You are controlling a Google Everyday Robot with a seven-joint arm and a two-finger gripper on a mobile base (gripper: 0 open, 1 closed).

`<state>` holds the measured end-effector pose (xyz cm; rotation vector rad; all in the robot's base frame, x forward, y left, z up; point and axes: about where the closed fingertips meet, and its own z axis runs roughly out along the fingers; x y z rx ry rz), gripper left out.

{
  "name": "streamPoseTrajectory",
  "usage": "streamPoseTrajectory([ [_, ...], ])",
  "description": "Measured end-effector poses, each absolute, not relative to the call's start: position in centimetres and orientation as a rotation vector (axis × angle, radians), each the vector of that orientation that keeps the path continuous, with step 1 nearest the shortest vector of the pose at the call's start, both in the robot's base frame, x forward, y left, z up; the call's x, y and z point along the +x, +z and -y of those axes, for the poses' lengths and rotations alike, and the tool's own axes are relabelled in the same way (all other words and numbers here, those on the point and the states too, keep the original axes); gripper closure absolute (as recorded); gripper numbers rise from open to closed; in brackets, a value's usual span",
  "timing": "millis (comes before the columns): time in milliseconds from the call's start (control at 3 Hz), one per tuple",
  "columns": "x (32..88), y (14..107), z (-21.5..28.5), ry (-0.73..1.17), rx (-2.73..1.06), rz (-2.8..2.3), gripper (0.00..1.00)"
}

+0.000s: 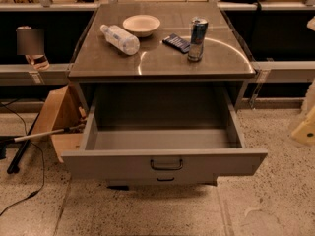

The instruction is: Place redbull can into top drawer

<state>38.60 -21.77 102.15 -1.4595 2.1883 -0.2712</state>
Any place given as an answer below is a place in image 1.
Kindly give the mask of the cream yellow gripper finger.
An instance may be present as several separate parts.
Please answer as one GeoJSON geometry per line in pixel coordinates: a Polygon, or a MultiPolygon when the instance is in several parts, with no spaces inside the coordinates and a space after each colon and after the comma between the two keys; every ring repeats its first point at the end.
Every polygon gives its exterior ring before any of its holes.
{"type": "Polygon", "coordinates": [[[290,136],[297,142],[315,145],[315,106],[303,117],[301,122],[293,129],[290,136]]]}

